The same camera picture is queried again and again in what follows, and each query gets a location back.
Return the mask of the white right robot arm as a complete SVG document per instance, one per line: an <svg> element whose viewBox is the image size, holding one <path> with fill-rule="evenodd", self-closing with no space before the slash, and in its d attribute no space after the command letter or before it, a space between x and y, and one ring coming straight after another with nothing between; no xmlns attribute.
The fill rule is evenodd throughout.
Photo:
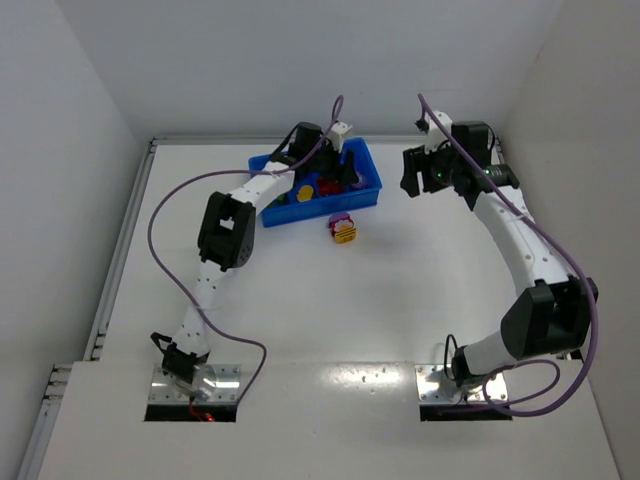
<svg viewBox="0 0 640 480"><path fill-rule="evenodd" d="M580 348L591 323L592 280L581 282L558 251L530 228L520 182L492 160L495 136L484 122L417 121L424 145L403 153L401 188L410 196L451 188L483 223L512 276L517 299L496 333L460 346L450 363L458 386L521 360Z"/></svg>

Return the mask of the yellow striped lego block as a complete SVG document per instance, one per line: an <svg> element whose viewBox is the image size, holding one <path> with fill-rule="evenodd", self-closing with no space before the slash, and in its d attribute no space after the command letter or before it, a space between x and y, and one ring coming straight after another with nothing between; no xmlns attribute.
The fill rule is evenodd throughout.
<svg viewBox="0 0 640 480"><path fill-rule="evenodd" d="M337 244L346 244L353 241L357 237L357 229L349 227L333 232L333 239Z"/></svg>

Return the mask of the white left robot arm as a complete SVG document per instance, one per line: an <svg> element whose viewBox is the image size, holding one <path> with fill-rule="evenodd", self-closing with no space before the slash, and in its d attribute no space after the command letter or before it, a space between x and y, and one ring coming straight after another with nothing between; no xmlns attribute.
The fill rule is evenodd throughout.
<svg viewBox="0 0 640 480"><path fill-rule="evenodd" d="M358 180L353 162L346 160L343 153L351 130L351 125L337 120L327 130L313 123L301 122L267 157L261 169L249 172L249 180L229 192L210 195L196 241L199 271L193 291L184 286L160 260L152 241L159 211L152 213L147 230L150 253L189 300L174 335L164 336L157 332L151 335L162 353L163 372L179 388L197 396L204 385L211 352L208 330L227 340L264 347L257 341L220 330L213 325L209 312L216 306L226 274L243 267L251 257L256 219L266 207L288 194L300 180L311 174L330 173L338 179L344 178L347 184Z"/></svg>

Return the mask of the purple cloud lego block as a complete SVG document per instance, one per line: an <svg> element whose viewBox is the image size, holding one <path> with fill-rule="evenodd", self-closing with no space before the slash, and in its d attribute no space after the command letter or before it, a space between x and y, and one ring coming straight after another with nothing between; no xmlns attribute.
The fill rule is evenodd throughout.
<svg viewBox="0 0 640 480"><path fill-rule="evenodd" d="M329 217L328 227L332 233L354 227L354 222L347 212L340 212Z"/></svg>

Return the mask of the yellow rounded lego block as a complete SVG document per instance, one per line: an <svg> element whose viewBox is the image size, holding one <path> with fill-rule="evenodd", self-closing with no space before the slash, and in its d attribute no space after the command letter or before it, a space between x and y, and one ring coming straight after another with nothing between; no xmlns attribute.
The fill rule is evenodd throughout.
<svg viewBox="0 0 640 480"><path fill-rule="evenodd" d="M298 188L295 197L298 203L311 201L315 197L315 189L310 184L302 185Z"/></svg>

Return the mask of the red scalloped lego block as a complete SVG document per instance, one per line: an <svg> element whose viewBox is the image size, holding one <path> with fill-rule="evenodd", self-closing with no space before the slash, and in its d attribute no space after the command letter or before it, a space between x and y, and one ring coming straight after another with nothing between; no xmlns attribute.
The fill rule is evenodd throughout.
<svg viewBox="0 0 640 480"><path fill-rule="evenodd" d="M334 181L318 179L317 186L318 186L318 194L322 198L334 196L334 195L340 195L344 193L344 187Z"/></svg>

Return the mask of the purple rounded lego block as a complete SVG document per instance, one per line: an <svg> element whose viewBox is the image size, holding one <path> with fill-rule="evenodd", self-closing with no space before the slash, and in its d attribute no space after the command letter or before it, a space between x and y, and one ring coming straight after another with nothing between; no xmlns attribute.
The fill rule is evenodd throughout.
<svg viewBox="0 0 640 480"><path fill-rule="evenodd" d="M368 183L366 177L362 175L360 172L356 173L357 181L351 185L354 190L363 190L367 187Z"/></svg>

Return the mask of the green half-round lego block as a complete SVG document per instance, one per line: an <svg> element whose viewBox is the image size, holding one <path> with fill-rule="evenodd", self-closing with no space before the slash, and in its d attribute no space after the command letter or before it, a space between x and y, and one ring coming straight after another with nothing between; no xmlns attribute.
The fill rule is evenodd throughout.
<svg viewBox="0 0 640 480"><path fill-rule="evenodd" d="M288 204L289 204L288 197L285 194L283 194L283 195L278 196L275 200L273 200L268 205L268 207L269 208L279 208L279 207L282 207L282 206L285 206L285 205L288 205Z"/></svg>

